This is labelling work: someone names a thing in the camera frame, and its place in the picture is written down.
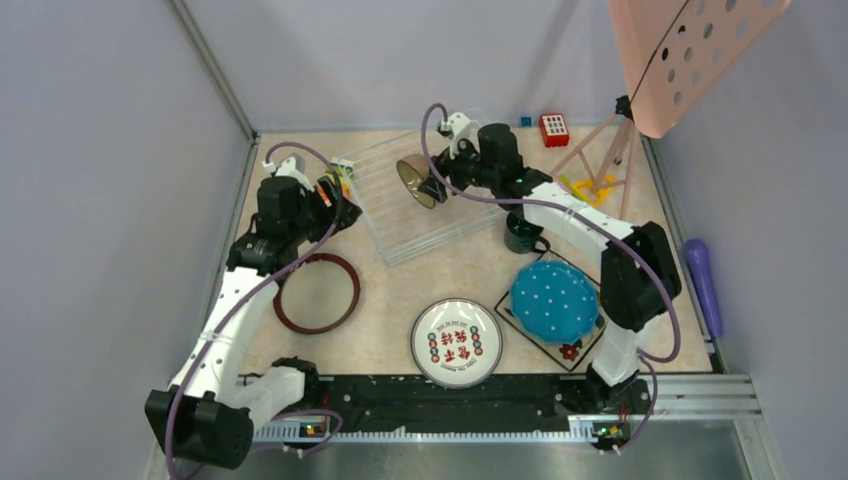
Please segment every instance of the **red toy block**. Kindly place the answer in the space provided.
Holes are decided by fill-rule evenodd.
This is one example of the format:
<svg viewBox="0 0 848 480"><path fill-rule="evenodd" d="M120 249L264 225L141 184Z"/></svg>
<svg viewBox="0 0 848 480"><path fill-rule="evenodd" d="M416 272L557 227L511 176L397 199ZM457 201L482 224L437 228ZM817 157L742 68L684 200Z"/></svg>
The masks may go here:
<svg viewBox="0 0 848 480"><path fill-rule="evenodd" d="M542 130L542 141L548 148L564 147L571 137L565 126L565 115L561 113L545 113L539 116L539 129Z"/></svg>

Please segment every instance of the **purple toy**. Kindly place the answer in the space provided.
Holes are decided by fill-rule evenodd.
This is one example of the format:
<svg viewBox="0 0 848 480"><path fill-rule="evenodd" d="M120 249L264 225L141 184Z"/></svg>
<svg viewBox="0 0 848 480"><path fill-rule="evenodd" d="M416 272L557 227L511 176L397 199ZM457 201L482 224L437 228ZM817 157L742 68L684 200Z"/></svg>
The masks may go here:
<svg viewBox="0 0 848 480"><path fill-rule="evenodd" d="M704 322L707 329L714 337L722 334L721 313L718 311L718 300L713 288L713 277L710 273L710 254L703 240L695 238L683 244L683 253L689 272L692 274L692 282L695 284L695 292L704 312Z"/></svg>

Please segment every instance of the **wooden easel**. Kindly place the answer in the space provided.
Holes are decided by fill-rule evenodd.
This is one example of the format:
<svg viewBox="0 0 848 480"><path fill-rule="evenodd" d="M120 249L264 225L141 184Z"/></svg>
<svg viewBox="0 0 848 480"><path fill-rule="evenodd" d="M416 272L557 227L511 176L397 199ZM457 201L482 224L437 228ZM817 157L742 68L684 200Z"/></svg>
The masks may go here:
<svg viewBox="0 0 848 480"><path fill-rule="evenodd" d="M619 219L623 220L627 215L627 203L630 199L631 172L634 163L633 156L636 151L636 143L639 140L639 131L633 124L633 113L630 111L630 100L627 96L625 95L617 98L615 103L615 111L594 130L592 130L592 132L584 138L583 141L577 144L577 146L575 146L568 155L566 155L565 158L563 158L562 161L560 161L551 170L551 176L556 176L560 170L568 165L568 162L574 159L574 157L579 156L580 161L583 164L583 168L586 170L586 174L589 176L589 180L592 183L590 191L593 194L597 195L598 191L605 188L613 188L624 185L624 192L622 192L621 196L621 210L618 215ZM604 162L601 164L601 168L598 169L597 173L592 172L592 168L589 166L589 161L586 159L583 149L586 148L586 145L594 140L595 137L597 137L598 134L606 127L610 126L617 117L621 117L621 125L618 127L618 132L616 132L615 138L613 138L609 150L607 150L607 153L604 156ZM625 177L612 183L604 183L604 179L606 178L610 167L612 167L615 162L615 159L623 159L624 149L627 148L628 140L630 142L630 148L627 153L627 173L625 174Z"/></svg>

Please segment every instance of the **marble pattern surface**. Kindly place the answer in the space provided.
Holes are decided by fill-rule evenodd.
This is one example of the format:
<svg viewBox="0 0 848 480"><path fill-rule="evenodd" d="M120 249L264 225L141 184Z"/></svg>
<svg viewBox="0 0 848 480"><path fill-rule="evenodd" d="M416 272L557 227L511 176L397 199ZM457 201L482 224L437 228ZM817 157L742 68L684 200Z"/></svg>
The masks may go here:
<svg viewBox="0 0 848 480"><path fill-rule="evenodd" d="M596 168L602 161L617 127L610 127L593 141L586 154ZM543 171L550 170L569 151L565 148L545 148L537 128L515 129L525 163ZM591 127L571 129L571 145L576 145ZM256 211L256 189L266 176L261 161L265 152L283 140L303 142L325 156L340 156L387 140L403 132L356 131L265 134L259 145L259 155L239 225L241 235L249 218ZM274 159L284 158L291 150L280 149ZM316 179L323 170L308 154L307 175ZM633 168L633 187L626 220L642 224L653 220L666 226L666 219L641 145L636 149ZM622 178L626 162L615 166L611 174ZM572 181L586 178L579 160L566 169ZM616 214L622 188L616 188L601 210ZM280 357L308 359L318 365L322 374L416 374L418 369L409 349L412 324L428 305L447 297L475 300L493 310L498 299L512 283L516 272L535 256L509 252L502 241L502 224L492 225L464 239L440 246L399 265L388 267L374 248L374 242L364 222L358 222L327 242L322 251L346 258L362 279L362 296L353 315L339 328L320 335L301 335L283 326L273 309L264 313L242 372L264 372ZM549 238L553 248L568 258L586 274L598 278L597 265L591 265L580 251L558 238ZM659 371L701 372L710 370L703 335L695 316L692 300L686 289L675 300L681 324L682 348L678 358L669 364L657 365ZM504 351L496 373L557 373L561 369L546 358L531 342L506 325L502 326ZM668 315L655 329L647 350L656 355L667 354L673 344Z"/></svg>

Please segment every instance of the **blue lid with white dots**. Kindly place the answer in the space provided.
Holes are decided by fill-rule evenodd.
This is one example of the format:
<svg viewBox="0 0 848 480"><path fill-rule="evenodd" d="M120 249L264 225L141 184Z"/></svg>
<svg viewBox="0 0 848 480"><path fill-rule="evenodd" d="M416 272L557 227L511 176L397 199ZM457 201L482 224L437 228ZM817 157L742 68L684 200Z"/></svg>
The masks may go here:
<svg viewBox="0 0 848 480"><path fill-rule="evenodd" d="M546 343L573 345L592 331L599 314L598 293L589 279L559 260L522 268L510 296L515 318Z"/></svg>

